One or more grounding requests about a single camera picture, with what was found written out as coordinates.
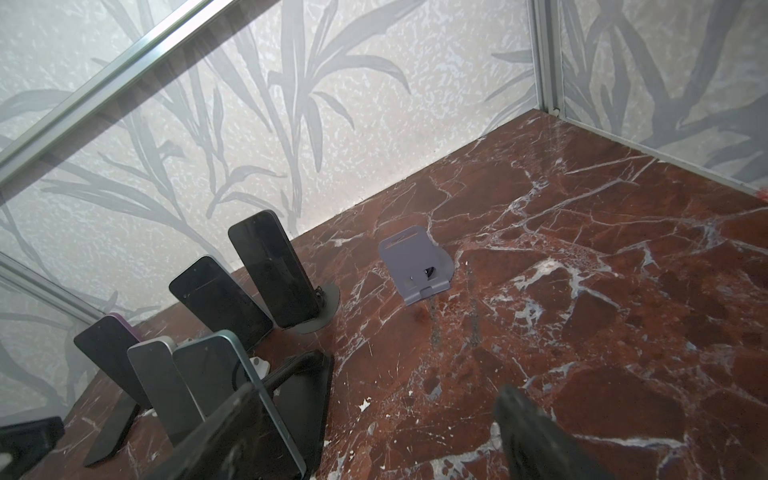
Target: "red marble table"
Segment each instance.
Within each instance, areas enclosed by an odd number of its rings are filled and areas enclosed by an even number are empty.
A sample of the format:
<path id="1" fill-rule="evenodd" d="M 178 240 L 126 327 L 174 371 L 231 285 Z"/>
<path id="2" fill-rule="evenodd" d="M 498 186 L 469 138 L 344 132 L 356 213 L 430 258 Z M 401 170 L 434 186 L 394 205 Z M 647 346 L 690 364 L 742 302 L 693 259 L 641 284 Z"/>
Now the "red marble table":
<path id="1" fill-rule="evenodd" d="M 456 271 L 406 307 L 376 247 L 413 224 Z M 618 478 L 768 473 L 768 205 L 755 198 L 530 111 L 294 244 L 343 304 L 322 332 L 275 332 L 256 354 L 336 356 L 317 478 L 508 478 L 492 428 L 505 383 Z M 141 329 L 205 334 L 178 305 Z M 170 444 L 146 415 L 116 458 L 80 466 L 117 396 L 97 375 L 28 477 L 138 478 L 162 462 Z"/>

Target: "empty phone holder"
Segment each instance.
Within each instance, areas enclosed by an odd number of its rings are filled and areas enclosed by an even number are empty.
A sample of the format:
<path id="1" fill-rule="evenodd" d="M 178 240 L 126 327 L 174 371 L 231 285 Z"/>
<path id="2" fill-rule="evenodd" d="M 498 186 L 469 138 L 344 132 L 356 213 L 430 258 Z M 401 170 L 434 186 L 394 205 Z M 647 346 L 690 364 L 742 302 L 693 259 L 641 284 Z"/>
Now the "empty phone holder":
<path id="1" fill-rule="evenodd" d="M 379 255 L 406 305 L 451 287 L 453 259 L 432 243 L 424 227 L 414 225 L 383 240 Z"/>

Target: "leaf pattern wallpaper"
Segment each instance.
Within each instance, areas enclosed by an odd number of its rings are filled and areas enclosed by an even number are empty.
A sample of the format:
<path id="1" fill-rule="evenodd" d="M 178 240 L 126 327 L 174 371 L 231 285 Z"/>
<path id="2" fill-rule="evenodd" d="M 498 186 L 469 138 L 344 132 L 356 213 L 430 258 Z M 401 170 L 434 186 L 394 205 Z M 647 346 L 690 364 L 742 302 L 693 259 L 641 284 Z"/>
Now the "leaf pattern wallpaper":
<path id="1" fill-rule="evenodd" d="M 168 283 L 200 255 L 242 266 L 231 224 L 270 208 L 294 237 L 537 104 L 525 0 L 283 0 L 261 16 L 253 3 L 5 185 L 2 252 L 136 323 L 174 302 Z M 165 11 L 98 7 L 128 45 Z M 28 86 L 0 97 L 0 148 L 78 85 Z M 66 340 L 82 325 L 9 289 L 0 389 L 30 393 L 0 415 L 66 410 L 94 372 Z"/>
<path id="2" fill-rule="evenodd" d="M 768 187 L 768 2 L 560 6 L 567 118 Z"/>

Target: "smartphone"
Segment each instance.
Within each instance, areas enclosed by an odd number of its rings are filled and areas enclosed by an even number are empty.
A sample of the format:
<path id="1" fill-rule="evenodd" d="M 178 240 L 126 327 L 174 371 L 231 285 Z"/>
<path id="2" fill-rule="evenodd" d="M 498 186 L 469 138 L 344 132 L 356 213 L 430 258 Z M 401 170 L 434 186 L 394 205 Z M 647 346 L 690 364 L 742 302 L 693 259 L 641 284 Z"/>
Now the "smartphone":
<path id="1" fill-rule="evenodd" d="M 151 409 L 152 404 L 128 360 L 128 349 L 140 341 L 138 332 L 122 316 L 110 313 L 80 332 L 74 345 L 136 403 Z"/>
<path id="2" fill-rule="evenodd" d="M 112 409 L 112 413 L 94 440 L 91 450 L 85 456 L 84 467 L 90 467 L 113 457 L 123 447 L 125 437 L 131 430 L 139 410 L 141 407 L 130 396 L 120 394 L 117 405 Z"/>
<path id="3" fill-rule="evenodd" d="M 283 226 L 264 210 L 229 229 L 229 237 L 280 328 L 317 317 L 323 298 L 315 292 Z"/>
<path id="4" fill-rule="evenodd" d="M 180 346 L 174 352 L 179 373 L 197 401 L 203 415 L 213 415 L 239 388 L 238 376 L 251 382 L 259 392 L 262 407 L 261 438 L 256 452 L 259 471 L 254 478 L 288 480 L 303 478 L 306 462 L 280 418 L 272 398 L 253 368 L 245 349 L 228 330 Z"/>
<path id="5" fill-rule="evenodd" d="M 234 332 L 246 349 L 272 331 L 272 320 L 213 257 L 198 259 L 168 289 L 210 331 Z"/>
<path id="6" fill-rule="evenodd" d="M 176 343 L 169 336 L 137 343 L 128 359 L 152 402 L 157 417 L 173 446 L 203 423 L 203 413 L 174 363 Z"/>

